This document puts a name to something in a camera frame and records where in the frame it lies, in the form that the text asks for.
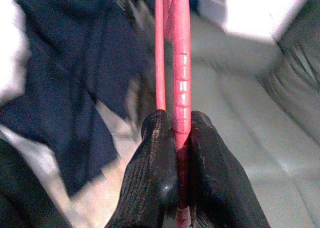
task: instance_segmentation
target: navy blue fabric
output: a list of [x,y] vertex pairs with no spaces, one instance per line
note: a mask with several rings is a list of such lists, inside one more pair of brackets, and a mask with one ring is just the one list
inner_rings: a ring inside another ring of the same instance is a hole
[[17,0],[31,57],[25,95],[0,107],[0,123],[55,152],[70,195],[116,158],[95,109],[99,99],[122,118],[129,80],[148,65],[113,0]]

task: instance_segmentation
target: gloved hand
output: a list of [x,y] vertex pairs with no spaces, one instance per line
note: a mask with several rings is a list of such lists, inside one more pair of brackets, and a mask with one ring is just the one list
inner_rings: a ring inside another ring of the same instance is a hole
[[167,113],[149,115],[141,133],[142,143],[125,170],[119,202],[106,228],[160,228],[170,211],[176,218],[177,162]]
[[191,113],[189,197],[193,228],[269,228],[245,170],[208,116]]

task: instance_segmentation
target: gray upholstery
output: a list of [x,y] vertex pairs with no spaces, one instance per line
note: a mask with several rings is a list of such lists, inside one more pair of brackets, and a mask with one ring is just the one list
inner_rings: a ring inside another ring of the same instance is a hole
[[[315,34],[300,44],[319,75]],[[319,77],[293,67],[297,59],[285,45],[281,50],[277,44],[228,35],[195,15],[191,39],[192,109],[211,118],[243,165],[271,227],[320,228]],[[167,67],[169,114],[171,72]]]

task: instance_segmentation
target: red tube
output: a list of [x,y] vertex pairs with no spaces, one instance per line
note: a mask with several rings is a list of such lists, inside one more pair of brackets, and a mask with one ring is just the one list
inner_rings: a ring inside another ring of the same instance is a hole
[[155,93],[156,108],[166,110],[164,0],[155,0]]
[[188,145],[191,130],[191,35],[189,0],[172,1],[173,130],[178,164],[177,228],[188,227]]

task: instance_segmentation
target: blue cloth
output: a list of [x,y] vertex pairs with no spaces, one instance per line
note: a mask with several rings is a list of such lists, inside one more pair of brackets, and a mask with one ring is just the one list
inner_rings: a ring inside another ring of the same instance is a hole
[[0,107],[0,123],[54,151],[69,195],[117,157],[95,109],[122,118],[129,80],[148,65],[113,0],[17,0],[32,52],[25,94]]

